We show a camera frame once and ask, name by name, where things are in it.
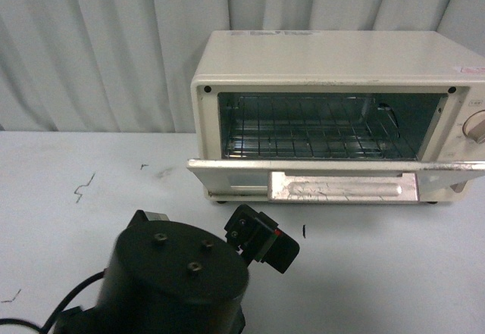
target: black device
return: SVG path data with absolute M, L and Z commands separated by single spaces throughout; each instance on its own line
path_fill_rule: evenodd
M 137 211 L 117 239 L 96 306 L 63 311 L 54 333 L 240 334 L 247 266 L 267 262 L 284 273 L 299 253 L 277 226 L 243 204 L 225 226 L 224 242 Z

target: control knob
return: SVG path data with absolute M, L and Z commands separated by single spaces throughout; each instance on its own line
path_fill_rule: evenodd
M 463 134 L 476 143 L 485 142 L 485 111 L 473 114 L 463 124 Z

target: oven door handle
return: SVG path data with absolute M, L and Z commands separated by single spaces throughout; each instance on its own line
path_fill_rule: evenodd
M 415 173 L 400 176 L 294 176 L 271 171 L 268 199 L 278 202 L 418 202 Z

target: toaster oven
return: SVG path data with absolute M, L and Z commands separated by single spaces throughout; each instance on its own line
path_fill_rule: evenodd
M 214 31 L 193 77 L 215 201 L 455 201 L 485 174 L 485 58 L 435 32 Z

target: black bracket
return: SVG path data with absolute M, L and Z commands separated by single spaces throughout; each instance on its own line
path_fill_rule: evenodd
M 267 262 L 284 273 L 299 253 L 299 244 L 278 229 L 278 223 L 246 204 L 240 205 L 224 229 L 227 243 L 241 252 L 249 266 L 252 261 Z

